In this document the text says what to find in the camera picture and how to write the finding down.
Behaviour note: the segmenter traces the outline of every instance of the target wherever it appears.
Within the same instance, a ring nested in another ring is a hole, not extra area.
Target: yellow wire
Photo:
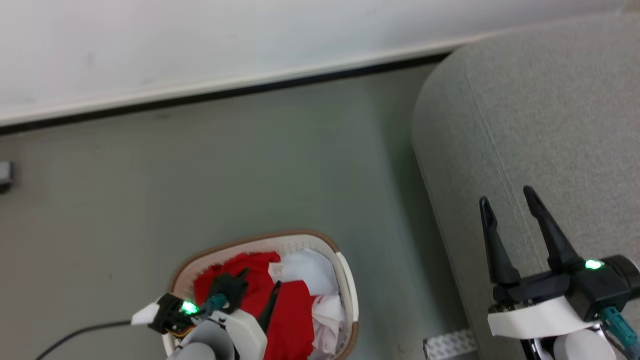
[[[193,329],[195,328],[195,326],[192,326],[188,329],[186,329],[184,332],[181,332],[180,334],[176,334],[175,332],[167,329],[168,332],[171,333],[171,335],[175,336],[176,338],[183,338],[185,336],[187,336]]]

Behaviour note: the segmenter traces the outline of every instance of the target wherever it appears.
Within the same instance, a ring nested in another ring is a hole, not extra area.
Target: white laundry basket
[[[193,300],[193,282],[211,265],[222,264],[232,257],[247,252],[275,251],[280,256],[302,249],[312,249],[331,261],[338,280],[340,298],[346,315],[346,326],[341,331],[336,354],[328,359],[344,360],[353,350],[358,338],[358,295],[351,269],[338,246],[326,235],[313,230],[293,230],[271,233],[233,241],[203,251],[188,259],[173,277],[169,292],[182,299]],[[171,355],[179,343],[171,334],[163,335],[164,350]]]

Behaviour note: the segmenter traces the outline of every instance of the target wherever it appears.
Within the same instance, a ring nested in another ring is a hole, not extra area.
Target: red cloth
[[[314,350],[312,305],[304,281],[282,283],[267,329],[264,360],[307,360]]]
[[[271,280],[271,276],[269,275],[269,263],[279,262],[280,255],[278,255],[277,252],[265,252],[260,254],[240,254],[227,260],[227,262],[222,265],[211,266],[193,282],[193,296],[195,297],[196,305],[201,306],[207,300],[211,283],[218,275],[228,272],[233,276],[238,276],[238,274],[246,268],[249,268],[249,273],[245,277],[249,286],[244,296],[248,297],[260,291],[266,291],[267,298],[264,300],[266,304],[269,292],[273,288],[273,280]],[[258,316],[260,311],[262,311],[262,309],[260,309],[258,313],[255,314],[254,309],[245,309],[244,301],[243,306],[240,308],[253,316]]]
[[[193,295],[202,305],[209,294],[213,280],[226,272],[237,276],[249,268],[246,276],[248,288],[240,309],[258,317],[269,300],[273,280],[269,263],[280,262],[276,252],[240,254],[222,265],[214,265],[193,282]],[[313,299],[304,281],[285,282],[280,287],[278,300],[267,330],[267,350],[264,360],[306,360],[313,351],[314,324],[311,317]]]

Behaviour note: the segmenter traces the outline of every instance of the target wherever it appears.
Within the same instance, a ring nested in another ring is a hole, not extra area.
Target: gray object
[[[0,161],[0,193],[7,192],[13,184],[13,163]]]
[[[424,85],[413,146],[484,359],[524,355],[486,322],[481,196],[522,275],[548,268],[525,184],[579,254],[640,259],[639,34],[637,15],[521,31],[456,51]],[[640,329],[640,304],[623,314]]]
[[[595,331],[583,329],[558,336],[554,343],[556,360],[604,360],[613,357],[609,342]]]
[[[185,346],[184,349],[182,349],[182,351],[180,351],[180,353],[175,358],[175,360],[194,359],[216,360],[217,357],[211,347],[208,347],[203,343],[193,343]]]

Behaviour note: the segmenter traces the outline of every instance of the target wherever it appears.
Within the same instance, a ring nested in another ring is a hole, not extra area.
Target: black cable
[[[66,343],[69,339],[75,338],[76,336],[84,332],[90,332],[94,330],[107,329],[108,327],[125,326],[125,325],[131,325],[131,319],[124,320],[121,322],[103,323],[100,325],[89,326],[89,327],[85,327],[84,329],[74,331],[71,334],[65,336],[64,338],[58,340],[55,344],[51,345],[47,350],[44,350],[44,352],[40,354],[40,356],[36,357],[36,360],[42,360],[45,356],[49,355],[50,352],[52,352],[53,350],[56,350],[58,346]]]

